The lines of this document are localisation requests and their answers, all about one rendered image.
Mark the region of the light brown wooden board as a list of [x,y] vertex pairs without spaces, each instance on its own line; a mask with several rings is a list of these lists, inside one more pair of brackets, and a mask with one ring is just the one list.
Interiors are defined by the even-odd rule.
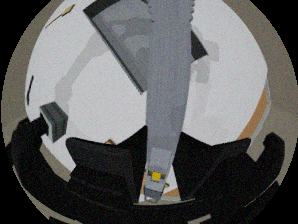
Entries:
[[[117,145],[116,143],[114,143],[114,141],[112,139],[109,139],[108,141],[106,141],[106,144],[109,145]],[[145,173],[144,173],[144,177],[142,177],[142,185],[141,185],[141,193],[144,192],[144,186],[145,186],[145,180],[146,180],[146,169],[145,169]],[[165,188],[169,188],[170,184],[165,183]]]

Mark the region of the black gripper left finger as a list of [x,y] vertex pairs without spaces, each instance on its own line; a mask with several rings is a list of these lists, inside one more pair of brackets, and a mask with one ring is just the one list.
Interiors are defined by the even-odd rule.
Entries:
[[148,125],[134,132],[132,137],[117,145],[97,143],[80,137],[68,137],[65,141],[74,164],[96,169],[112,175],[124,176],[133,204],[140,201],[142,177],[146,168],[146,141]]

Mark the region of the dark grey roasting tin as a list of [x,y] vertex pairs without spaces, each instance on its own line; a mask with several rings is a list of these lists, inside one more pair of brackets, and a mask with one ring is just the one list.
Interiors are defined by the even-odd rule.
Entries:
[[[142,95],[148,81],[149,36],[153,31],[148,0],[96,0],[81,11]],[[209,53],[200,37],[190,31],[193,63]]]

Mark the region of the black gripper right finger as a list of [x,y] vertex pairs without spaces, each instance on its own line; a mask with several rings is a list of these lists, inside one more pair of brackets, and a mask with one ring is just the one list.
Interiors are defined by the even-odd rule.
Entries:
[[246,152],[250,140],[239,139],[231,143],[209,145],[181,132],[172,164],[181,201],[194,198],[194,192],[208,180],[218,163]]

